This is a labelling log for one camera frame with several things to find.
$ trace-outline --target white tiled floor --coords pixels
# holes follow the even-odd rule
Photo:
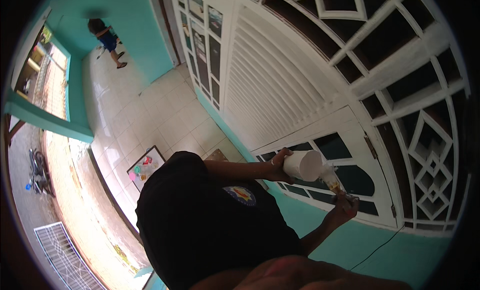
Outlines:
[[[124,51],[119,45],[117,52]],[[136,227],[140,195],[127,169],[156,145],[165,160],[190,151],[207,158],[220,149],[231,162],[245,162],[197,100],[186,64],[147,85],[125,52],[122,69],[110,55],[93,50],[82,60],[88,122],[94,133],[93,154],[117,203]]]

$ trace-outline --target plastic container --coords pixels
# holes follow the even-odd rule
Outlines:
[[[321,158],[322,155],[315,150],[294,151],[292,155],[285,157],[283,171],[297,179],[315,181],[323,166]]]

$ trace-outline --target blue shorts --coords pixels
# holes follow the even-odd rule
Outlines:
[[[109,52],[114,51],[117,47],[117,39],[113,36],[113,34],[110,33],[110,31],[107,31],[98,40],[102,42]]]

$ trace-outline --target hand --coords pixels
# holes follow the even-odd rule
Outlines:
[[[278,154],[276,154],[269,162],[264,162],[265,164],[265,179],[270,181],[284,181],[293,184],[293,178],[288,176],[283,171],[283,162],[285,156],[292,155],[293,151],[288,148],[283,148]]]
[[[359,210],[360,201],[355,200],[352,203],[349,202],[345,197],[345,192],[340,192],[339,195],[336,196],[336,200],[335,207],[328,212],[324,219],[324,222],[331,230],[340,227],[342,224],[355,217]],[[351,206],[347,211],[345,211],[344,207],[346,204]]]

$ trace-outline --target white door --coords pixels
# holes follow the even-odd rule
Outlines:
[[[285,138],[252,153],[259,161],[270,160],[280,149],[317,150],[324,161],[337,167],[341,188],[360,198],[357,221],[396,227],[392,199],[382,168],[370,150],[365,132],[346,106]],[[296,180],[294,185],[278,183],[281,190],[298,200],[329,211],[332,195],[320,180]]]
[[[220,111],[234,0],[172,0],[193,84]]]

